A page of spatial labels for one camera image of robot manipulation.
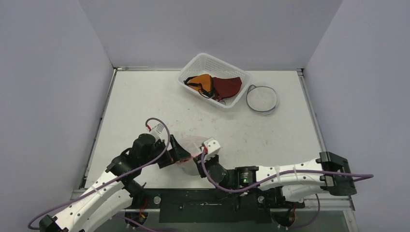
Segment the white mesh laundry bag blue zipper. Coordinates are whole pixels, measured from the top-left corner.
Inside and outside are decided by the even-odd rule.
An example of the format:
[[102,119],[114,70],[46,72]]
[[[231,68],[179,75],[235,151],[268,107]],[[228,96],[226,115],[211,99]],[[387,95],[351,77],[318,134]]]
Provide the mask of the white mesh laundry bag blue zipper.
[[269,115],[278,107],[279,97],[272,87],[250,85],[246,93],[246,104],[258,114]]

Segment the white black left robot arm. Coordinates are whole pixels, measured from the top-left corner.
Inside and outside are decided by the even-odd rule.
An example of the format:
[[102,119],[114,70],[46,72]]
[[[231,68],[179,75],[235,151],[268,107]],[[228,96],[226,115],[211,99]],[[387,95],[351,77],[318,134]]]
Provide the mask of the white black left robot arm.
[[39,222],[41,232],[90,232],[127,207],[138,208],[146,203],[142,185],[135,181],[144,167],[157,164],[164,168],[191,157],[174,138],[167,142],[158,136],[143,133],[106,167],[101,176],[64,210]]

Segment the white mesh bag pink zipper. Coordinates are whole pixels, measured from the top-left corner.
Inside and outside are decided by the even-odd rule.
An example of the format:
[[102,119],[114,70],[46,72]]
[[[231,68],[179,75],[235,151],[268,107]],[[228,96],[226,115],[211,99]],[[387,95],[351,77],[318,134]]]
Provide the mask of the white mesh bag pink zipper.
[[202,153],[201,146],[205,140],[207,140],[207,138],[202,136],[187,136],[181,140],[178,140],[182,148],[190,154],[190,157],[184,158],[182,161],[177,163],[178,167],[185,174],[191,176],[200,175],[194,158]]

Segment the dark red orange bra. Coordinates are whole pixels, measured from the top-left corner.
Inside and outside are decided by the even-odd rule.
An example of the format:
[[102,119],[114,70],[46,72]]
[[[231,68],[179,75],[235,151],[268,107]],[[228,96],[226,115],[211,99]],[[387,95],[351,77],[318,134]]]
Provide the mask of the dark red orange bra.
[[202,97],[217,102],[234,97],[242,87],[240,77],[222,79],[209,74],[189,77],[183,83]]

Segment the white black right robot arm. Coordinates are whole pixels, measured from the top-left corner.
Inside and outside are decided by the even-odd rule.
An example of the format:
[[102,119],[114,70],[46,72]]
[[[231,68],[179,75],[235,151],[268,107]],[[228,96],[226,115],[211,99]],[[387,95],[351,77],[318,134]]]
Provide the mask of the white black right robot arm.
[[227,170],[219,164],[217,155],[208,160],[198,155],[194,162],[202,178],[227,193],[279,188],[273,194],[274,203],[279,207],[319,193],[333,196],[357,193],[348,160],[328,151],[319,153],[317,159],[284,166],[244,166]]

